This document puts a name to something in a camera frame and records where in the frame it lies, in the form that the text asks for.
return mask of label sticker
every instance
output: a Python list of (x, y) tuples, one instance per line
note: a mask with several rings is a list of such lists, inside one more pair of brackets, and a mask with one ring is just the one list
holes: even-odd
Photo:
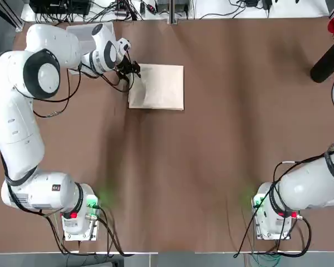
[(21, 204), (25, 204), (28, 203), (28, 194), (15, 194), (16, 199), (21, 203)]
[(52, 191), (61, 191), (61, 185), (52, 185)]
[(65, 220), (65, 227), (75, 227), (78, 226), (78, 223), (74, 220), (74, 221), (66, 221)]
[(33, 208), (37, 209), (37, 210), (51, 210), (53, 209), (52, 206), (50, 204), (32, 204), (31, 205)]

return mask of metal pole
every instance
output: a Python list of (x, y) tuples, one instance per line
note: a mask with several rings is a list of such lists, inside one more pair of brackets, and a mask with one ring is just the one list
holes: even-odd
[(6, 3), (5, 0), (0, 0), (0, 6), (8, 14), (12, 22), (16, 25), (16, 32), (22, 32), (24, 22), (21, 20), (20, 16), (11, 9), (11, 7)]
[(168, 24), (177, 24), (177, 20), (175, 18), (175, 6), (174, 6), (175, 2), (174, 0), (169, 0), (169, 20), (168, 20)]

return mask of black vase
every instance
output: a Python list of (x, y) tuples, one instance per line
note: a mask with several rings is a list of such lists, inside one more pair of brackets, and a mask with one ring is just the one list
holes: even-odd
[(313, 81), (321, 83), (334, 72), (334, 44), (311, 69)]

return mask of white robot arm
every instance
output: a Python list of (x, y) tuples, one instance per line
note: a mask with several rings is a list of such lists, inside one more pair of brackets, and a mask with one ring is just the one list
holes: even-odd
[[(99, 205), (93, 190), (74, 183), (68, 174), (38, 169), (45, 147), (33, 111), (33, 98), (50, 98), (60, 85), (60, 68), (98, 76), (119, 70), (131, 45), (103, 24), (92, 31), (96, 49), (81, 54), (75, 35), (54, 26), (35, 24), (27, 32), (24, 51), (0, 54), (0, 152), (5, 168), (3, 202), (29, 210), (60, 210), (63, 229), (70, 240), (91, 240), (94, 223), (87, 215)], [(138, 70), (130, 64), (130, 71)]]
[[(334, 85), (332, 101), (334, 104)], [(334, 206), (334, 145), (319, 159), (284, 175), (275, 187), (270, 182), (262, 184), (253, 198), (254, 209), (262, 200), (256, 214), (256, 231), (258, 239), (266, 240), (287, 236), (292, 211)]]

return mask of brown table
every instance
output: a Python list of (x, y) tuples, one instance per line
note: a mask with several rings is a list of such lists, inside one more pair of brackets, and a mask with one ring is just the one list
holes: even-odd
[[(15, 49), (25, 48), (25, 31)], [(333, 43), (327, 19), (145, 21), (115, 23), (115, 31), (138, 62), (184, 66), (185, 111), (128, 110), (125, 95), (83, 77), (62, 115), (37, 120), (40, 167), (92, 185), (112, 206), (125, 251), (235, 251), (242, 212), (247, 223), (249, 197), (275, 164), (334, 142), (333, 79), (318, 85), (308, 76)], [(67, 93), (62, 77), (58, 97)], [(35, 103), (40, 113), (61, 106)], [(0, 163), (0, 189), (2, 181)], [(334, 207), (303, 214), (311, 250), (334, 251)], [(104, 251), (105, 236), (101, 228), (82, 249)], [(282, 247), (300, 248), (297, 231)], [(57, 251), (50, 228), (0, 197), (0, 253), (30, 251)]]

